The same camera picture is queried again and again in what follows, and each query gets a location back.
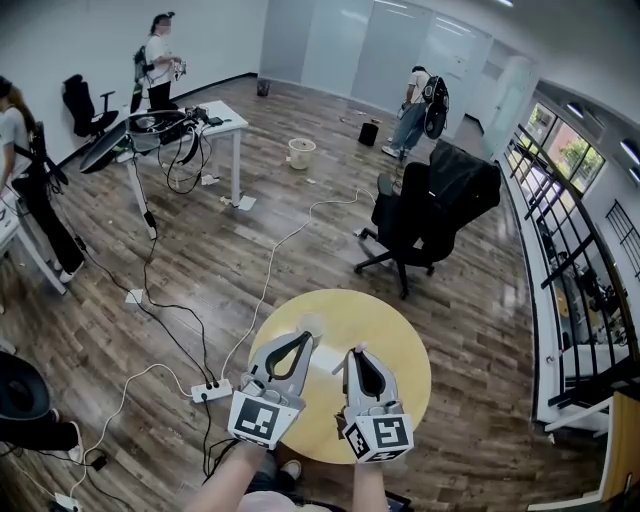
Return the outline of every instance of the wall baseboard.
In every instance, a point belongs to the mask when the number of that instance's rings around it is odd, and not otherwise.
[[[197,89],[192,89],[189,92],[185,92],[184,94],[180,94],[178,96],[175,96],[174,98],[171,98],[171,101],[178,101],[178,100],[181,100],[183,98],[186,98],[187,96],[191,96],[192,94],[195,94],[197,92],[204,91],[205,89],[208,89],[209,87],[215,87],[216,85],[224,84],[226,82],[231,82],[232,80],[237,80],[238,78],[245,78],[245,77],[248,77],[248,76],[251,76],[251,77],[255,78],[255,77],[258,76],[258,73],[244,73],[243,75],[232,76],[230,78],[225,78],[224,80],[220,80],[218,82],[213,82],[212,84],[203,85],[202,87],[198,87]],[[60,162],[58,164],[58,167],[63,169],[65,165],[67,165],[74,158],[77,158],[80,154],[82,154],[82,152],[87,149],[88,145],[89,145],[89,143],[87,142],[87,143],[83,144],[82,146],[80,146],[73,153],[71,153],[68,157],[66,157],[64,160],[62,160],[62,162]]]
[[[464,117],[468,117],[472,121],[475,121],[478,124],[478,126],[480,127],[480,131],[482,132],[482,135],[484,135],[484,128],[482,127],[482,123],[480,122],[480,120],[478,118],[470,116],[469,114],[465,114]]]
[[[230,78],[225,78],[224,80],[219,80],[218,82],[213,82],[212,84],[203,85],[202,87],[198,87],[197,89],[192,89],[191,91],[185,92],[184,94],[179,94],[178,96],[175,96],[175,97],[171,98],[171,101],[178,101],[178,100],[186,98],[187,96],[191,96],[192,94],[195,94],[197,92],[204,91],[204,90],[208,89],[209,87],[215,87],[216,85],[225,84],[227,82],[231,82],[232,80],[237,80],[238,78],[245,78],[245,77],[248,77],[248,76],[257,78],[258,77],[258,73],[244,73],[243,75],[236,75],[236,76],[232,76]]]

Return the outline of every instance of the woman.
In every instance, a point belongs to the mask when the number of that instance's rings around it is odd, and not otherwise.
[[[149,102],[152,110],[176,110],[178,107],[169,99],[171,96],[171,77],[174,64],[181,63],[180,57],[172,56],[164,39],[171,33],[173,13],[159,14],[151,25],[151,38],[147,43],[145,55],[147,65],[153,65],[147,73],[149,80]]]
[[[54,266],[62,270],[60,282],[68,283],[84,265],[84,257],[49,203],[44,168],[16,153],[16,146],[29,151],[29,137],[36,130],[36,122],[19,89],[2,76],[0,112],[0,145],[4,153],[0,196],[5,185],[11,183],[51,243],[57,257]]]
[[[200,488],[186,512],[329,512],[332,505],[313,504],[291,494],[302,467],[289,461],[279,472],[271,453],[241,442]],[[353,512],[388,512],[382,468],[356,464],[353,478]]]

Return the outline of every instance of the black pants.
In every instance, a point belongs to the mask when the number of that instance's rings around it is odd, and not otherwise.
[[[0,441],[25,450],[68,452],[78,445],[78,431],[71,423],[56,423],[52,413],[30,421],[0,420]]]
[[[149,89],[151,110],[178,110],[178,106],[169,99],[170,96],[171,82],[151,87]]]
[[[47,235],[62,268],[65,272],[72,274],[78,270],[84,261],[84,256],[51,207],[45,181],[39,177],[40,173],[31,168],[27,172],[30,173],[28,177],[17,178],[11,184],[20,194],[29,213]]]

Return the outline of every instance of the power strip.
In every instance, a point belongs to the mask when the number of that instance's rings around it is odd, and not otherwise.
[[[225,396],[231,396],[233,393],[233,386],[228,379],[218,381],[218,387],[214,387],[213,383],[201,384],[200,386],[193,386],[191,388],[191,396],[194,403],[202,404],[204,402],[211,402],[218,398],[224,398]]]

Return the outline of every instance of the jeans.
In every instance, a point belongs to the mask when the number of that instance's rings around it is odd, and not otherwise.
[[[393,133],[391,149],[399,151],[404,147],[405,150],[411,151],[415,148],[424,133],[425,117],[426,105],[424,103],[415,103],[407,107]]]
[[[293,477],[289,473],[278,470],[273,454],[267,453],[264,461],[262,462],[262,466],[260,466],[260,469],[258,469],[253,480],[249,484],[246,494],[267,491],[277,492],[289,498],[297,506],[309,504],[324,507],[331,512],[345,512],[344,509],[336,507],[335,505],[305,500],[294,493],[295,487],[296,481]]]

